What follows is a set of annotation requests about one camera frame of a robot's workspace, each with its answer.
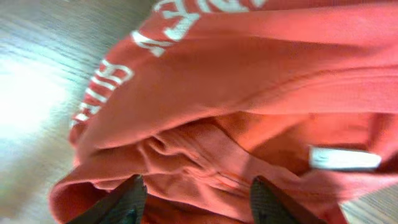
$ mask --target clothing label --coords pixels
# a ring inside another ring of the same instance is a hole
[[[371,170],[380,162],[380,156],[359,150],[312,147],[310,152],[310,165],[315,169]]]

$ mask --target wooden table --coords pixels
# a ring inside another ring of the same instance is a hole
[[[0,0],[0,220],[54,223],[47,194],[71,169],[69,118],[103,55],[154,1]],[[397,192],[344,209],[352,223],[398,223]]]

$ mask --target garment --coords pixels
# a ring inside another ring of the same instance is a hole
[[[381,1],[159,1],[91,79],[54,217],[142,174],[144,223],[251,223],[262,175],[333,223],[338,202],[398,182],[397,14]],[[311,170],[310,145],[382,165]]]

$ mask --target red sweatshirt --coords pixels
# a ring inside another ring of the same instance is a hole
[[[333,223],[338,202],[398,182],[398,4],[360,2],[159,1],[91,79],[54,217],[134,174],[150,194],[144,223],[252,223],[257,175]],[[382,165],[311,170],[309,145]]]

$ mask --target clothing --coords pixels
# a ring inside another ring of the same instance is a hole
[[[142,174],[144,223],[251,223],[262,175],[333,223],[338,202],[398,182],[397,14],[379,1],[159,1],[91,79],[54,217]],[[383,163],[311,170],[310,145]]]

